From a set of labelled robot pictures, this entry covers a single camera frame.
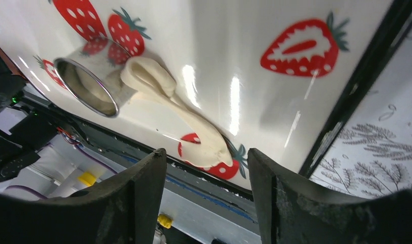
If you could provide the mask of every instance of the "strawberry leaves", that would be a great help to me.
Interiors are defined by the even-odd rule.
[[[240,164],[239,167],[239,172],[241,173],[241,176],[246,179],[246,173],[245,173],[245,168],[248,168],[247,165],[247,159],[244,158],[246,154],[246,149],[245,147],[241,144],[239,146],[239,149],[236,149],[236,147],[232,144],[232,142],[227,139],[225,136],[223,136],[225,143],[227,144],[228,150],[230,151],[231,157],[238,161]]]
[[[121,10],[123,13],[115,9],[113,9],[113,12],[121,17],[122,21],[129,26],[130,31],[138,31],[142,37],[151,40],[151,38],[145,33],[147,29],[143,26],[136,25],[136,22],[141,21],[140,18],[131,19],[130,15],[124,8],[121,8]]]
[[[343,30],[343,28],[350,22],[350,19],[346,18],[344,21],[342,21],[337,27],[333,27],[333,12],[330,12],[326,19],[326,24],[332,33],[333,39],[335,40],[336,44],[338,45],[338,48],[341,51],[348,52],[350,51],[349,48],[347,47],[348,42],[344,40],[343,38],[347,35],[347,33]]]

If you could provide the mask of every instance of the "white seed dots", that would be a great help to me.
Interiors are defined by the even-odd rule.
[[[83,33],[83,29],[82,29],[82,27],[80,27],[78,24],[76,25],[76,28],[77,28],[80,32],[82,32],[82,33]]]
[[[84,12],[81,9],[77,9],[77,12],[84,17]]]
[[[95,17],[95,15],[91,12],[91,11],[88,11],[87,12],[93,19],[97,19],[96,17]]]
[[[77,18],[76,14],[71,10],[71,9],[67,9],[67,12],[73,16],[73,18]]]
[[[95,32],[95,30],[94,30],[94,28],[92,28],[92,26],[87,25],[87,28],[88,28],[90,31]]]

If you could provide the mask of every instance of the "red strawberry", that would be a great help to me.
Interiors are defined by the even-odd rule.
[[[197,134],[195,134],[195,133],[185,135],[181,138],[181,140],[192,142],[192,143],[200,143],[200,139],[198,138]],[[179,153],[179,156],[182,157],[182,144],[180,142],[179,142],[179,145],[178,145],[178,153]],[[236,159],[233,159],[233,166],[231,166],[231,167],[228,167],[224,163],[219,163],[218,165],[216,165],[212,168],[200,168],[200,167],[198,167],[198,168],[203,170],[203,171],[206,171],[206,172],[210,173],[211,175],[214,175],[218,178],[231,179],[239,171],[239,161],[237,161]]]
[[[63,87],[64,89],[67,89],[67,88],[65,88],[64,84],[62,83],[62,81],[59,80],[59,77],[58,77],[57,74],[56,74],[55,67],[53,66],[53,63],[52,63],[52,62],[50,62],[50,61],[48,61],[48,60],[45,60],[45,59],[41,59],[41,58],[38,57],[38,56],[36,56],[36,57],[34,56],[34,58],[37,60],[38,64],[40,65],[40,68],[43,69],[43,70],[45,70],[45,71],[47,72],[47,74],[48,74],[58,85],[60,85],[60,86]]]
[[[343,40],[344,20],[333,27],[333,13],[326,22],[307,19],[288,27],[263,54],[263,68],[292,76],[321,77],[330,73],[338,59],[339,50],[349,51]]]
[[[71,27],[87,41],[106,37],[106,31],[97,11],[89,0],[49,0]]]
[[[87,42],[83,49],[82,55],[83,56],[90,56],[101,52],[109,42],[107,38],[95,38],[92,41]]]
[[[107,53],[109,63],[112,66],[123,65],[130,57],[128,53],[118,44],[112,43]]]
[[[122,13],[113,10],[115,14],[109,17],[107,27],[110,31],[110,35],[113,40],[120,44],[131,56],[141,55],[144,51],[143,38],[151,40],[146,35],[145,27],[136,25],[136,22],[140,21],[139,18],[131,19],[125,9],[122,9]]]

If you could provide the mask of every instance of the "strawberry print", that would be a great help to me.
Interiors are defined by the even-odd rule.
[[[40,68],[43,69],[43,70],[45,70],[45,71],[47,72],[47,74],[48,74],[58,85],[60,85],[60,86],[63,87],[64,89],[67,89],[67,88],[65,88],[64,84],[63,84],[62,81],[59,79],[59,77],[57,76],[56,71],[55,71],[55,67],[53,66],[53,63],[52,63],[52,62],[50,62],[50,61],[48,61],[48,60],[45,60],[45,59],[41,59],[41,58],[38,57],[38,56],[36,56],[36,57],[34,56],[34,58],[37,60],[38,64],[40,65]]]
[[[123,65],[130,56],[128,53],[118,44],[112,43],[107,53],[107,58],[112,66]]]
[[[151,40],[145,34],[146,28],[136,25],[140,19],[131,19],[130,15],[121,8],[122,12],[113,10],[110,15],[107,27],[113,40],[121,45],[131,56],[138,56],[144,52],[144,38]]]
[[[192,142],[192,143],[200,143],[200,139],[198,138],[197,134],[195,134],[195,133],[185,135],[181,138],[181,140]],[[182,155],[183,155],[183,148],[182,148],[181,143],[179,143],[179,145],[178,145],[178,154],[179,154],[180,157],[182,157]],[[200,170],[203,170],[203,171],[206,171],[206,172],[210,173],[211,175],[214,175],[218,178],[225,179],[225,180],[233,178],[237,174],[238,171],[241,172],[241,175],[242,175],[243,178],[246,178],[245,169],[244,169],[244,166],[243,166],[243,165],[246,165],[246,164],[244,162],[242,162],[243,165],[242,165],[242,167],[240,167],[238,159],[241,159],[241,158],[238,155],[236,157],[234,157],[233,153],[231,155],[233,156],[233,165],[231,167],[227,166],[224,163],[219,163],[218,165],[216,165],[214,167],[211,167],[211,168],[209,168],[209,167],[208,168],[198,167],[198,168]]]
[[[52,2],[65,21],[85,40],[107,36],[89,0],[49,0],[49,3]]]
[[[339,50],[349,51],[343,28],[349,19],[334,26],[331,12],[326,22],[307,19],[288,27],[266,50],[263,68],[280,74],[321,77],[333,71]]]
[[[109,42],[107,38],[95,38],[90,42],[87,42],[81,51],[82,56],[89,57],[101,52]]]

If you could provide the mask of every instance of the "sliced strawberry graphic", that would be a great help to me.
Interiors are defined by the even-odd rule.
[[[49,0],[49,3],[52,2],[66,22],[87,41],[107,36],[89,0]]]
[[[59,80],[59,77],[56,74],[55,67],[53,66],[52,62],[45,59],[41,59],[38,56],[34,56],[34,58],[37,60],[38,64],[40,65],[40,68],[45,70],[47,74],[52,78],[52,80],[54,80],[58,85],[60,85],[64,89],[67,89],[62,83],[62,81]]]
[[[95,38],[87,42],[82,49],[83,56],[91,56],[101,52],[109,42],[107,38]]]
[[[120,45],[112,43],[107,53],[107,58],[112,66],[123,65],[130,56],[128,52],[123,49]]]
[[[113,40],[121,45],[131,56],[138,56],[144,52],[144,40],[151,38],[146,35],[145,27],[136,25],[139,18],[131,19],[130,15],[121,8],[123,13],[113,10],[115,13],[109,17],[107,27]]]
[[[200,143],[200,139],[195,133],[185,135],[181,138],[181,140],[192,142],[192,143]],[[179,156],[182,157],[183,148],[182,148],[181,143],[179,143],[178,145],[178,153],[179,153]],[[200,167],[198,168],[218,178],[227,180],[227,179],[233,178],[237,174],[239,170],[239,161],[237,161],[236,159],[233,159],[233,166],[231,167],[227,166],[224,163],[219,163],[218,165],[212,168],[200,168]]]
[[[327,75],[335,67],[339,50],[349,51],[343,40],[349,19],[333,27],[333,18],[331,12],[326,22],[307,19],[288,27],[263,54],[261,66],[292,76]]]

